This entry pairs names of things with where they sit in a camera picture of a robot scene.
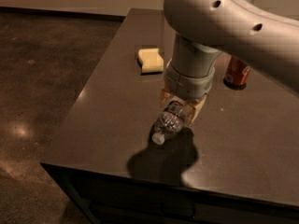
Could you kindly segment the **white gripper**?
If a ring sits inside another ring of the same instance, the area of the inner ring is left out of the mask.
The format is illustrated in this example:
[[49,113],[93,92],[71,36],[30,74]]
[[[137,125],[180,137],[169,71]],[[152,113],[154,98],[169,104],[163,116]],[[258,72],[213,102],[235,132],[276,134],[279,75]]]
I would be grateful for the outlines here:
[[177,96],[180,99],[196,99],[188,101],[183,107],[185,125],[191,126],[201,112],[206,95],[212,87],[215,68],[204,77],[188,77],[177,71],[169,61],[164,72],[164,85],[160,93],[160,107],[166,107],[171,99]]

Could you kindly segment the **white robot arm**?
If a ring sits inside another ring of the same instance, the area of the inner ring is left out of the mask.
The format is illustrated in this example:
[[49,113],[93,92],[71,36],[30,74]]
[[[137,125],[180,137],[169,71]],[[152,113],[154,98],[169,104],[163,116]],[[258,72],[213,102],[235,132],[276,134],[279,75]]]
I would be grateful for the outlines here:
[[247,0],[164,0],[164,16],[176,39],[161,103],[172,96],[185,101],[188,125],[205,102],[221,52],[287,90],[299,91],[299,21],[268,13]]

